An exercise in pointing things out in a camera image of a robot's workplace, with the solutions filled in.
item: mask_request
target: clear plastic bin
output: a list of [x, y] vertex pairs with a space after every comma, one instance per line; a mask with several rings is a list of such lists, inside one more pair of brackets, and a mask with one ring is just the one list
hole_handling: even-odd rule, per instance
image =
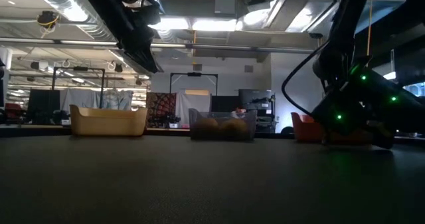
[[189, 109], [189, 123], [193, 140], [254, 139], [257, 111], [245, 114], [227, 112], [199, 112]]
[[78, 136], [141, 136], [146, 108], [137, 111], [80, 108], [70, 105], [71, 130]]

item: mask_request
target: ventilation pipe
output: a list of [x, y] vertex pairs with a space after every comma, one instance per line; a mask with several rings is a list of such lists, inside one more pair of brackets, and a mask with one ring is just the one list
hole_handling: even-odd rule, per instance
[[103, 24], [101, 19], [97, 19], [91, 12], [79, 5], [76, 0], [44, 0], [51, 7], [56, 9], [69, 21], [95, 23], [97, 25], [78, 25], [82, 31], [90, 35], [93, 39], [102, 41], [114, 41], [115, 38]]

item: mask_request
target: red chair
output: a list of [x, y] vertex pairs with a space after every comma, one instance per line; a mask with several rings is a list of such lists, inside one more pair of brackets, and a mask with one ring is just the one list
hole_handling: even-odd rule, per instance
[[25, 110], [19, 104], [6, 103], [5, 111], [8, 120], [18, 120], [21, 118]]

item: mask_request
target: ceiling duct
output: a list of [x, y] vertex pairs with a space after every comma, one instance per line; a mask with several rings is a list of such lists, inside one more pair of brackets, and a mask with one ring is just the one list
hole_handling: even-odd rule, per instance
[[96, 26], [78, 25], [82, 31], [93, 39], [114, 41], [114, 36], [109, 32], [102, 20], [97, 19], [91, 12], [79, 5], [76, 0], [44, 0], [56, 9], [69, 21], [95, 23]]
[[270, 28], [286, 31], [309, 0], [285, 0]]

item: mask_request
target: patterned fabric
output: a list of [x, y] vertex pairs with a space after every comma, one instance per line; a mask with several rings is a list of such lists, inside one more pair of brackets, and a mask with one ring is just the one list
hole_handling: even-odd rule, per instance
[[[175, 94], [149, 92], [146, 96], [147, 120], [163, 116], [168, 113], [175, 114]], [[147, 127], [156, 127], [156, 124], [147, 122]]]

